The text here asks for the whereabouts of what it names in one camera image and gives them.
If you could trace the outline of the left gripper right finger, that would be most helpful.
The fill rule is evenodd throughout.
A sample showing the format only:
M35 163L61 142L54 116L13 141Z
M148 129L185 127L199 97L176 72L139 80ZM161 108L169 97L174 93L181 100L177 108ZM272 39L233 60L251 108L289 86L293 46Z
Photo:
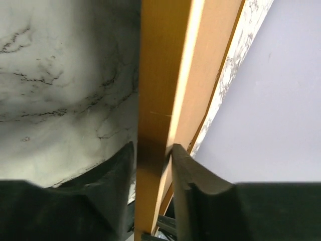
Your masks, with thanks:
M230 183L171 155L178 240L320 240L320 183Z

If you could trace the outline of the wooden picture frame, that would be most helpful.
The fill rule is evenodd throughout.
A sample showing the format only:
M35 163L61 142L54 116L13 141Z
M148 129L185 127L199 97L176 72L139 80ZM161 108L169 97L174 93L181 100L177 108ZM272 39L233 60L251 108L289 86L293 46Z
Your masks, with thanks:
M174 194L172 148L192 149L244 1L142 1L134 238Z

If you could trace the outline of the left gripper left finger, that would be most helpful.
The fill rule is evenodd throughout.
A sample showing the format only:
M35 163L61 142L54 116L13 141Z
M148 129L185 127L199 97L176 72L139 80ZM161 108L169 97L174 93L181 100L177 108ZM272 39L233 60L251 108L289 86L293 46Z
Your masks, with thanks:
M121 240L134 145L59 187L1 181L1 240Z

